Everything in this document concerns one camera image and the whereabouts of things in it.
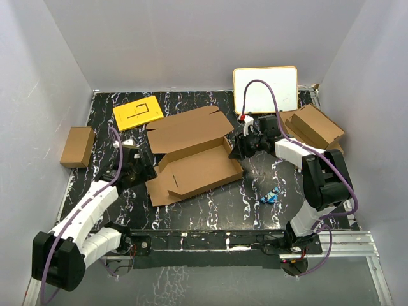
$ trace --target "whiteboard frame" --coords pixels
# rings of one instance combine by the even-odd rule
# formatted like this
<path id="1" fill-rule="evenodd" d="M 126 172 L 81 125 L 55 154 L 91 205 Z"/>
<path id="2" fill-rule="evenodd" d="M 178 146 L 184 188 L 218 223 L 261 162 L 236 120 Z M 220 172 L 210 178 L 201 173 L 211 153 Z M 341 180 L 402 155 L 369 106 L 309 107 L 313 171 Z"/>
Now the whiteboard frame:
<path id="1" fill-rule="evenodd" d="M 237 111 L 237 104 L 236 104 L 236 90 L 235 90 L 235 71 L 236 70 L 250 70 L 250 69 L 274 69 L 274 68 L 294 68 L 296 72 L 296 108 L 294 110 L 299 109 L 299 92 L 298 92 L 298 69 L 295 66 L 277 66 L 277 67 L 253 67 L 253 68 L 236 68 L 233 71 L 233 83 L 234 83 L 234 112 L 237 115 L 240 115 L 242 111 Z M 251 112 L 253 114 L 262 114 L 262 113 L 275 113 L 275 112 Z"/>

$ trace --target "black mount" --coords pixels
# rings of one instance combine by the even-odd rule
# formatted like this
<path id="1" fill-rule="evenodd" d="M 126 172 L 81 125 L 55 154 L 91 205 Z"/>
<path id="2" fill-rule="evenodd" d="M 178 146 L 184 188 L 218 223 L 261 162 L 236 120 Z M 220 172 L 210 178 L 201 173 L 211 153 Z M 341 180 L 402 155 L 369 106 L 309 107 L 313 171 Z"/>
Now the black mount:
<path id="1" fill-rule="evenodd" d="M 324 152 L 324 156 L 353 188 L 343 154 L 339 150 L 333 149 Z M 302 168 L 305 199 L 317 211 L 322 211 L 329 205 L 337 207 L 351 198 L 349 191 L 339 177 L 316 155 L 303 156 Z"/>
<path id="2" fill-rule="evenodd" d="M 265 151 L 275 154 L 275 142 L 282 139 L 275 115 L 267 115 L 259 118 L 259 130 L 249 126 L 248 135 L 243 133 L 235 136 L 235 145 L 229 159 L 240 161 L 250 158 L 257 151 Z"/>
<path id="3" fill-rule="evenodd" d="M 55 240 L 53 233 L 39 232 L 33 240 L 33 263 L 31 276 L 41 280 L 45 262 Z M 71 239 L 60 239 L 55 249 L 47 274 L 47 284 L 62 288 L 66 291 L 74 290 L 85 274 L 84 259 L 78 246 Z"/>
<path id="4" fill-rule="evenodd" d="M 104 180 L 110 182 L 115 177 L 119 167 L 119 159 L 116 159 L 111 166 L 103 167 L 95 178 L 95 181 Z M 115 185 L 118 194 L 126 189 L 142 184 L 157 177 L 152 162 L 146 152 L 131 146 L 123 146 L 123 165 L 120 177 Z"/>

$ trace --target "floor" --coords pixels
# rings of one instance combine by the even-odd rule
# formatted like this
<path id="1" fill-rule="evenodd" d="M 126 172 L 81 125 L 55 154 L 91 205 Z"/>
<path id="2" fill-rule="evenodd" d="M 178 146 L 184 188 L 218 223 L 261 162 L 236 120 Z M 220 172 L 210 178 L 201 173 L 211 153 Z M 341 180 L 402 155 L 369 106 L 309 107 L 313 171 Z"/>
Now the floor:
<path id="1" fill-rule="evenodd" d="M 47 286 L 47 296 L 52 290 Z M 79 287 L 61 290 L 49 304 L 53 305 L 380 306 L 380 302 L 365 258 L 333 258 L 300 280 L 285 277 L 282 270 L 257 267 L 169 267 L 132 270 L 116 281 L 101 265 L 92 265 Z"/>
<path id="2" fill-rule="evenodd" d="M 60 220 L 66 217 L 87 192 L 91 181 L 102 165 L 111 163 L 116 153 L 108 138 L 108 126 L 115 126 L 112 108 L 130 101 L 155 95 L 165 116 L 193 108 L 217 105 L 229 121 L 238 127 L 233 109 L 233 93 L 216 92 L 113 92 L 94 96 L 88 126 L 96 132 L 91 163 L 87 169 L 75 169 L 68 187 Z M 309 90 L 299 91 L 299 105 L 312 103 Z M 153 156 L 146 137 L 145 126 L 121 133 L 123 140 L 133 137 L 146 150 L 154 164 L 161 156 Z M 210 190 L 194 198 L 169 205 L 153 207 L 144 185 L 123 192 L 95 225 L 99 229 L 108 221 L 125 224 L 133 229 L 173 230 L 249 230 L 282 229 L 300 209 L 304 195 L 302 176 L 293 165 L 260 152 L 242 161 L 242 180 Z M 260 203 L 259 199 L 274 188 L 279 188 L 274 205 Z M 327 221 L 332 228 L 349 228 L 346 217 Z"/>
<path id="3" fill-rule="evenodd" d="M 166 115 L 192 108 L 217 105 L 237 126 L 231 92 L 101 93 L 94 96 L 88 125 L 96 132 L 96 142 L 88 169 L 73 172 L 61 218 L 86 193 L 101 165 L 113 161 L 108 125 L 114 124 L 112 108 L 155 94 Z M 309 91 L 299 92 L 299 104 L 311 103 Z M 121 133 L 133 136 L 150 153 L 145 128 Z M 159 157 L 153 157 L 155 163 Z M 145 186 L 125 192 L 98 221 L 108 221 L 146 229 L 260 229 L 283 228 L 303 201 L 302 177 L 287 162 L 260 153 L 242 163 L 244 178 L 211 190 L 193 199 L 162 208 L 153 208 Z M 261 196 L 278 187 L 277 203 L 259 202 Z M 332 219 L 333 228 L 348 229 L 346 218 Z M 321 258 L 310 258 L 314 266 Z M 115 269 L 121 263 L 111 263 Z M 380 305 L 373 278 L 362 258 L 330 258 L 318 271 L 296 280 L 283 270 L 258 267 L 225 268 L 121 268 L 119 281 L 98 264 L 92 265 L 74 292 L 61 291 L 50 305 Z M 47 293 L 53 290 L 47 286 Z"/>

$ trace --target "cardboard box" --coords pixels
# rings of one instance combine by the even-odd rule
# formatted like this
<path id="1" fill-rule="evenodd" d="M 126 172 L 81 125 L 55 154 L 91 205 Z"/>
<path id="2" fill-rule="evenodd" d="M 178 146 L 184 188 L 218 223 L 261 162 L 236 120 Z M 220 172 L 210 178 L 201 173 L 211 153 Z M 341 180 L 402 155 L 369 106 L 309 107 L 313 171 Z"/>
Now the cardboard box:
<path id="1" fill-rule="evenodd" d="M 95 132 L 90 126 L 71 127 L 60 163 L 67 168 L 86 168 L 89 164 Z"/>
<path id="2" fill-rule="evenodd" d="M 166 154 L 146 182 L 153 206 L 169 205 L 242 178 L 228 159 L 225 138 L 233 126 L 216 106 L 205 106 L 151 122 L 147 137 L 154 154 Z"/>
<path id="3" fill-rule="evenodd" d="M 280 122 L 282 123 L 283 130 L 285 130 L 286 134 L 289 134 L 296 138 L 299 142 L 305 143 L 307 145 L 311 145 L 315 148 L 319 149 L 325 149 L 325 150 L 330 150 L 330 149 L 337 149 L 340 150 L 341 153 L 344 154 L 344 151 L 338 141 L 331 143 L 327 147 L 320 147 L 316 143 L 314 143 L 309 137 L 307 137 L 303 131 L 301 131 L 299 128 L 297 128 L 292 122 L 291 119 L 294 114 L 296 114 L 299 110 L 293 110 L 290 112 L 281 112 L 280 114 Z"/>
<path id="4" fill-rule="evenodd" d="M 290 122 L 309 138 L 316 147 L 325 149 L 337 143 L 344 131 L 314 105 L 308 104 L 300 108 Z"/>

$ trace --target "white wall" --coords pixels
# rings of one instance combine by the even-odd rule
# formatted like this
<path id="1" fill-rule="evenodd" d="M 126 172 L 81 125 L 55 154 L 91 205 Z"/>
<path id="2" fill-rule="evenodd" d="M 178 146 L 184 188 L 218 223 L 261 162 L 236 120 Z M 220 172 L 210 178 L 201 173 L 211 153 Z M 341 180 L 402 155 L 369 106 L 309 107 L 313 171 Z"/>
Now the white wall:
<path id="1" fill-rule="evenodd" d="M 408 301 L 408 2 L 367 1 L 324 77 L 347 167 L 396 305 Z"/>
<path id="2" fill-rule="evenodd" d="M 232 89 L 242 67 L 319 83 L 364 0 L 45 0 L 93 89 Z"/>
<path id="3" fill-rule="evenodd" d="M 31 246 L 68 182 L 59 164 L 92 91 L 42 0 L 0 1 L 0 305 L 21 305 Z"/>

